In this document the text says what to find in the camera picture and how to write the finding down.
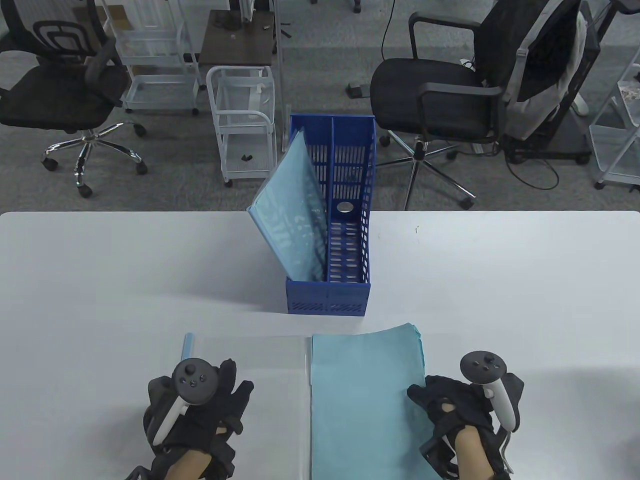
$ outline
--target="chrome chair leg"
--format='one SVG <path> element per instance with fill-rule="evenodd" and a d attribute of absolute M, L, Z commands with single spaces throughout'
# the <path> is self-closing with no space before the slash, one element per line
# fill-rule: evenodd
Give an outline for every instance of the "chrome chair leg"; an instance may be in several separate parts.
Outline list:
<path fill-rule="evenodd" d="M 112 148 L 113 150 L 116 150 L 117 152 L 120 152 L 121 154 L 124 154 L 127 157 L 133 159 L 133 161 L 136 163 L 136 172 L 138 173 L 138 175 L 144 175 L 148 172 L 147 166 L 142 160 L 142 157 L 130 148 L 123 147 L 122 145 L 118 145 L 117 143 L 102 139 L 96 140 L 96 143 L 98 145 L 102 145 L 103 147 Z"/>
<path fill-rule="evenodd" d="M 93 150 L 93 143 L 87 142 L 82 147 L 82 151 L 80 151 L 80 156 L 76 161 L 76 167 L 74 168 L 74 175 L 76 176 L 76 187 L 78 188 L 78 192 L 84 198 L 89 198 L 93 191 L 84 184 L 84 168 L 86 166 L 87 160 L 89 160 L 89 156 L 91 155 L 91 151 Z"/>
<path fill-rule="evenodd" d="M 413 157 L 405 157 L 405 158 L 400 158 L 398 160 L 393 160 L 391 162 L 378 163 L 376 164 L 376 168 L 386 168 L 388 166 L 406 165 L 407 163 L 410 163 L 412 161 L 413 161 Z"/>
<path fill-rule="evenodd" d="M 133 158 L 133 161 L 136 163 L 142 163 L 142 158 L 140 155 L 135 153 L 133 150 L 130 150 L 127 147 L 123 147 L 122 145 L 118 145 L 117 143 L 113 143 L 111 141 L 106 140 L 98 140 L 98 145 L 104 145 L 105 147 L 112 148 L 113 150 L 117 150 L 121 154 L 125 154 L 127 157 Z"/>
<path fill-rule="evenodd" d="M 102 137 L 106 137 L 108 134 L 115 132 L 117 129 L 119 129 L 121 126 L 123 125 L 137 125 L 136 122 L 132 122 L 131 120 L 125 120 L 124 122 L 118 122 L 117 124 L 113 124 L 111 127 L 106 127 L 103 130 L 100 130 L 97 134 L 96 134 L 96 138 L 102 138 Z"/>
<path fill-rule="evenodd" d="M 433 164 L 431 162 L 429 162 L 427 160 L 424 160 L 424 159 L 422 160 L 422 162 L 425 164 L 425 166 L 427 166 L 433 173 L 435 173 L 437 176 L 439 176 L 446 183 L 448 183 L 452 187 L 455 187 L 458 190 L 460 190 L 462 193 L 464 193 L 468 198 L 471 199 L 471 201 L 476 199 L 476 196 L 473 193 L 471 193 L 469 190 L 464 188 L 462 185 L 460 185 L 458 182 L 456 182 L 454 179 L 452 179 L 446 173 L 443 173 L 440 170 L 438 170 L 435 166 L 433 166 Z"/>
<path fill-rule="evenodd" d="M 389 136 L 390 139 L 393 139 L 400 146 L 400 148 L 402 148 L 408 155 L 411 155 L 410 157 L 405 157 L 398 160 L 393 160 L 393 161 L 376 165 L 376 168 L 386 168 L 386 167 L 395 166 L 395 165 L 404 165 L 404 164 L 412 163 L 412 171 L 411 171 L 411 177 L 409 180 L 409 186 L 407 187 L 405 198 L 404 198 L 404 210 L 407 209 L 409 200 L 411 198 L 413 185 L 415 184 L 415 178 L 418 174 L 420 164 L 425 165 L 427 168 L 429 168 L 431 173 L 440 177 L 446 183 L 455 187 L 458 191 L 461 191 L 465 195 L 466 198 L 459 202 L 459 205 L 462 209 L 469 210 L 473 206 L 474 201 L 476 200 L 476 196 L 473 193 L 471 193 L 469 190 L 464 188 L 461 184 L 456 182 L 454 179 L 452 179 L 450 176 L 448 176 L 446 173 L 441 172 L 428 160 L 429 157 L 435 157 L 437 155 L 441 155 L 445 152 L 458 148 L 459 145 L 448 145 L 446 147 L 439 148 L 438 150 L 434 150 L 432 152 L 424 151 L 424 153 L 416 157 L 414 149 L 411 148 L 404 140 L 402 140 L 394 131 L 387 130 L 387 135 Z M 416 140 L 419 143 L 423 143 L 422 140 L 420 140 L 420 138 L 418 137 L 416 137 Z M 423 145 L 424 145 L 424 149 L 426 150 L 428 142 L 424 142 Z"/>
<path fill-rule="evenodd" d="M 420 170 L 420 163 L 414 161 L 413 167 L 411 168 L 411 177 L 409 177 L 409 186 L 407 187 L 406 195 L 404 196 L 404 207 L 403 207 L 404 211 L 406 211 L 406 208 L 409 205 L 409 200 L 411 198 L 411 194 L 413 193 L 413 184 L 415 184 L 415 178 L 418 176 L 419 170 Z"/>
<path fill-rule="evenodd" d="M 76 138 L 74 140 L 61 141 L 59 143 L 54 143 L 49 148 L 47 148 L 47 150 L 44 151 L 44 153 L 42 154 L 42 159 L 44 160 L 53 152 L 59 152 L 60 150 L 66 150 L 67 148 L 76 147 L 77 145 L 80 145 L 82 142 L 83 142 L 82 138 Z"/>

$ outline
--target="foot pedal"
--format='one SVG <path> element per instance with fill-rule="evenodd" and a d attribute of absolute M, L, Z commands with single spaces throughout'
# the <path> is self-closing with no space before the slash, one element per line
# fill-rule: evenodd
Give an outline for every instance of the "foot pedal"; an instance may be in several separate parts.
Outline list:
<path fill-rule="evenodd" d="M 360 84 L 356 82 L 349 82 L 346 88 L 347 96 L 350 99 L 368 99 L 370 90 L 368 84 Z"/>

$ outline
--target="blue folder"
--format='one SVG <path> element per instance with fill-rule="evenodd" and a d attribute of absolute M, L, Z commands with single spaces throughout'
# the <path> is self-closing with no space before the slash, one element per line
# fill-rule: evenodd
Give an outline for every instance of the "blue folder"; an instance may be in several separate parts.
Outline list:
<path fill-rule="evenodd" d="M 247 211 L 291 280 L 325 280 L 326 206 L 303 131 Z"/>
<path fill-rule="evenodd" d="M 433 424 L 406 396 L 424 386 L 411 324 L 312 340 L 312 480 L 439 480 L 419 448 Z"/>

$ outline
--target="stack of blue paper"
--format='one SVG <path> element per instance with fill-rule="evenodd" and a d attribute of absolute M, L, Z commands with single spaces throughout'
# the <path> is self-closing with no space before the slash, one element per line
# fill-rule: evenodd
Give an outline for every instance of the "stack of blue paper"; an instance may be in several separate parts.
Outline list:
<path fill-rule="evenodd" d="M 433 424 L 406 396 L 424 385 L 411 324 L 364 335 L 315 335 L 312 480 L 436 480 L 420 455 Z"/>

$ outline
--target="wooden desk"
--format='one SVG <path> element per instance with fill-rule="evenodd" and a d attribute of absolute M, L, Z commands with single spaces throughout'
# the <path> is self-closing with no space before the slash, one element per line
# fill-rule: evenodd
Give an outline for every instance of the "wooden desk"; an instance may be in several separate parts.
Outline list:
<path fill-rule="evenodd" d="M 239 30 L 227 30 L 216 25 L 219 13 L 231 15 L 240 22 L 240 12 L 211 10 L 200 50 L 199 64 L 265 66 L 273 63 L 273 12 L 254 12 L 253 21 Z"/>

